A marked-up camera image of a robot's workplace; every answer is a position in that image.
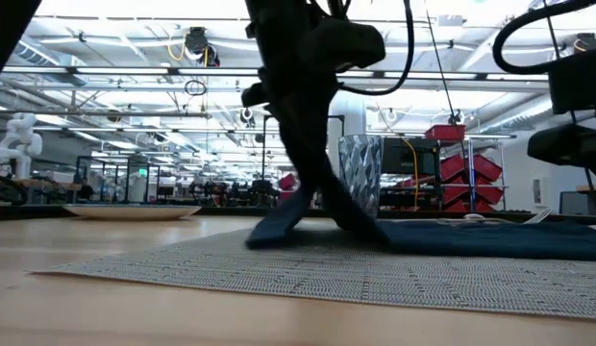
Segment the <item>woven placemat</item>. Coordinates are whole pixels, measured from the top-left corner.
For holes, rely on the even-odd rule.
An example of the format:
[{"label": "woven placemat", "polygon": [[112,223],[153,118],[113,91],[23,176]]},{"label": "woven placemat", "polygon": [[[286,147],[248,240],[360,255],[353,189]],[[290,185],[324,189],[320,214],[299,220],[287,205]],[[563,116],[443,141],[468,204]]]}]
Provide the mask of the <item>woven placemat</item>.
[{"label": "woven placemat", "polygon": [[297,231],[292,247],[247,250],[249,230],[69,263],[61,273],[403,307],[596,319],[596,262],[415,257],[340,231]]}]

